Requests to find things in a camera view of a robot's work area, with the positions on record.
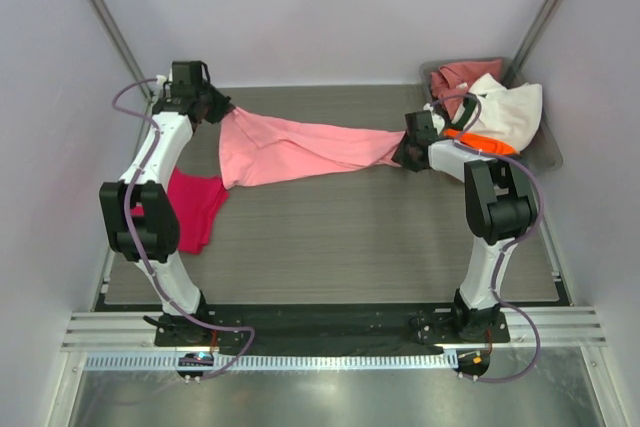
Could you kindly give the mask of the light pink t shirt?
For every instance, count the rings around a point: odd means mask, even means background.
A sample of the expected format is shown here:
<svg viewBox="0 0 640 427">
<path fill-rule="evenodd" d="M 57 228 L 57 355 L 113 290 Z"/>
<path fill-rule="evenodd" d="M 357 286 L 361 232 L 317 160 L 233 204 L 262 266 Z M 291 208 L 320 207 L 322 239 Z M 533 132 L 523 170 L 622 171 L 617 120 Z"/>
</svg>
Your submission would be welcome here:
<svg viewBox="0 0 640 427">
<path fill-rule="evenodd" d="M 307 177 L 394 167 L 404 134 L 302 123 L 235 108 L 221 122 L 224 186 L 256 187 Z"/>
</svg>

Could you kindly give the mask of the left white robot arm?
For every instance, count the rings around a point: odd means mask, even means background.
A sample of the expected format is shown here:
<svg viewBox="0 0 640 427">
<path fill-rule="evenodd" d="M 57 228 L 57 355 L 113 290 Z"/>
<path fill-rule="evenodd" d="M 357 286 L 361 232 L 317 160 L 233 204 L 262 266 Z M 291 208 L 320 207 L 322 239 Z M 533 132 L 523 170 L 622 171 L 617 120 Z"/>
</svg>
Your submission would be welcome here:
<svg viewBox="0 0 640 427">
<path fill-rule="evenodd" d="M 215 324 L 202 291 L 186 272 L 178 252 L 179 221 L 168 187 L 184 147 L 202 122 L 218 123 L 231 112 L 230 98 L 211 83 L 200 60 L 175 61 L 168 77 L 156 77 L 159 93 L 149 114 L 129 110 L 112 99 L 114 110 L 149 126 L 131 165 L 116 182 L 105 182 L 99 201 L 110 248 L 134 263 L 162 304 L 153 324 L 157 344 L 173 341 L 200 346 L 214 332 L 240 334 L 240 327 Z"/>
</svg>

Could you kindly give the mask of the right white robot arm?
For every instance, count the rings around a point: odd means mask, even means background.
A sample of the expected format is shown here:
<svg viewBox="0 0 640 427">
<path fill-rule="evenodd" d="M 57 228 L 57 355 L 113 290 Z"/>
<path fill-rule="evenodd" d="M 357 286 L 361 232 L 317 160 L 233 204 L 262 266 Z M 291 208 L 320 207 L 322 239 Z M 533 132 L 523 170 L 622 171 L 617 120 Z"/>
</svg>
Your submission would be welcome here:
<svg viewBox="0 0 640 427">
<path fill-rule="evenodd" d="M 405 116 L 392 160 L 412 172 L 433 170 L 464 184 L 465 218 L 473 234 L 467 273 L 451 310 L 415 320 L 423 342 L 482 342 L 500 324 L 501 286 L 511 256 L 535 225 L 535 178 L 508 145 L 451 128 L 438 130 L 428 111 Z"/>
</svg>

